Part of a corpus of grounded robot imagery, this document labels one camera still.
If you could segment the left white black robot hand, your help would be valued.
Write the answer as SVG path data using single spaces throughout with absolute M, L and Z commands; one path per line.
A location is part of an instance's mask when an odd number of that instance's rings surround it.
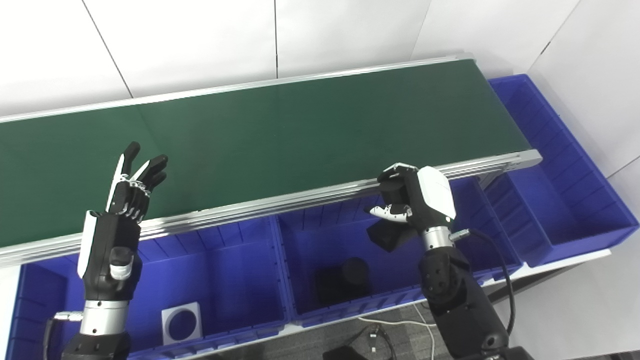
M 86 301 L 130 301 L 142 273 L 138 255 L 141 226 L 153 190 L 167 177 L 168 157 L 158 155 L 132 166 L 141 150 L 131 142 L 116 165 L 105 210 L 88 210 L 82 231 L 77 273 Z

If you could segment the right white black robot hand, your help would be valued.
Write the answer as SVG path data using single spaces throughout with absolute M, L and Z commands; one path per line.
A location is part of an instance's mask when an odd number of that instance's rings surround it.
M 400 180 L 407 200 L 368 207 L 366 213 L 392 223 L 409 224 L 419 233 L 438 227 L 451 228 L 457 210 L 450 180 L 441 171 L 396 162 L 377 177 L 380 185 L 390 180 Z

